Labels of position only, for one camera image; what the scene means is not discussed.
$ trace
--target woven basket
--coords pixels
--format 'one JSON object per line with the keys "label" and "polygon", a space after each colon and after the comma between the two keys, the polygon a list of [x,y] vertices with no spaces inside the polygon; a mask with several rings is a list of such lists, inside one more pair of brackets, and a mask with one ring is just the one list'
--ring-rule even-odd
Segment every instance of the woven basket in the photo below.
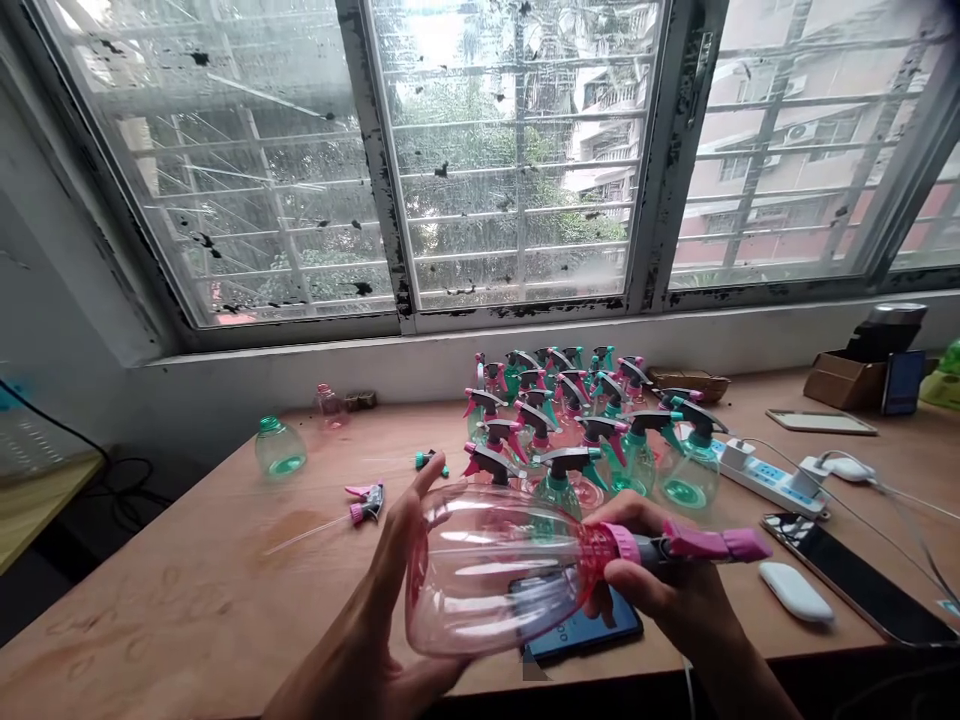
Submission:
{"label": "woven basket", "polygon": [[699,390],[703,393],[703,400],[700,402],[704,405],[720,402],[730,385],[730,378],[717,377],[702,370],[650,368],[647,375],[658,388],[680,387]]}

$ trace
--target cardboard box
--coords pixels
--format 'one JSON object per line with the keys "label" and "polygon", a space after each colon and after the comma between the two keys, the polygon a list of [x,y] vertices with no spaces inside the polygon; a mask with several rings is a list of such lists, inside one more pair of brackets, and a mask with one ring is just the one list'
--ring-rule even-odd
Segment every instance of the cardboard box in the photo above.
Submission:
{"label": "cardboard box", "polygon": [[880,410],[887,364],[859,363],[842,350],[820,353],[803,386],[803,394],[838,410]]}

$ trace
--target small pink bottle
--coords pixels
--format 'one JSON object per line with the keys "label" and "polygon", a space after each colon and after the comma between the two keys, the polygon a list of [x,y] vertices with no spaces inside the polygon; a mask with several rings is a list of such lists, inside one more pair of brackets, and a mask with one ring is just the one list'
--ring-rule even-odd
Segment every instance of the small pink bottle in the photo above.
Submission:
{"label": "small pink bottle", "polygon": [[350,422],[347,404],[326,383],[317,385],[317,397],[313,404],[320,413],[320,422],[325,429],[339,430]]}

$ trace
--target phone screen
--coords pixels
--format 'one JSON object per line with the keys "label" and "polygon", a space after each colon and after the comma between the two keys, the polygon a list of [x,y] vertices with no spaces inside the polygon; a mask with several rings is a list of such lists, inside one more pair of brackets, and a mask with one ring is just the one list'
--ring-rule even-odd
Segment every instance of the phone screen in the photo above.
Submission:
{"label": "phone screen", "polygon": [[764,515],[763,527],[803,557],[867,620],[911,645],[955,644],[960,636],[830,533],[795,513]]}
{"label": "phone screen", "polygon": [[883,390],[884,415],[912,415],[917,411],[926,361],[927,355],[923,350],[890,354],[887,360],[887,384]]}
{"label": "phone screen", "polygon": [[[519,590],[536,582],[542,582],[542,580],[540,578],[517,580],[511,583],[511,589]],[[630,603],[613,588],[610,588],[610,597],[613,598],[613,620],[616,627],[608,628],[604,625],[603,618],[591,620],[583,610],[577,610],[550,632],[530,641],[528,647],[534,659],[559,658],[576,650],[582,651],[610,640],[642,635],[643,623]]]}

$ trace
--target desk surface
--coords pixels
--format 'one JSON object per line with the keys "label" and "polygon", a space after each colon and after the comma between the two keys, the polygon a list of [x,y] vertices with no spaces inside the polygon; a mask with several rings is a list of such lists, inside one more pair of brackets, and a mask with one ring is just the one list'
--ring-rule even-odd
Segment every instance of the desk surface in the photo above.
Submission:
{"label": "desk surface", "polygon": [[69,460],[41,477],[0,487],[0,575],[103,466],[99,455]]}
{"label": "desk surface", "polygon": [[[802,374],[737,378],[718,414],[740,436],[759,436],[801,459],[827,449],[855,453],[889,484],[960,512],[960,414],[923,406],[911,418],[870,419],[879,437],[791,433],[767,408],[817,409],[801,396]],[[379,529],[337,526],[269,557],[264,551],[346,512],[344,485],[383,478],[387,506],[413,477],[411,456],[448,452],[451,481],[466,466],[462,403],[383,407],[347,429],[321,433],[307,413],[287,419],[310,450],[288,482],[261,479],[249,441],[86,581],[0,650],[0,706],[12,717],[228,718],[259,715],[286,674],[313,646],[360,580]],[[760,448],[770,461],[778,458]],[[889,501],[832,478],[829,487],[901,547],[920,557]],[[715,522],[756,524],[773,505],[724,480]],[[960,618],[935,606],[941,594],[843,508],[830,532],[953,627]],[[960,526],[918,508],[948,579],[960,583]],[[780,547],[775,558],[798,564]],[[881,637],[801,568],[833,606],[829,633],[802,626],[761,583],[755,566],[723,567],[724,584],[747,634],[778,658],[883,644]],[[391,646],[412,660],[395,610]],[[653,623],[646,637],[550,670],[554,682],[679,670],[680,656]],[[515,652],[471,667],[454,690],[471,694],[523,687]]]}

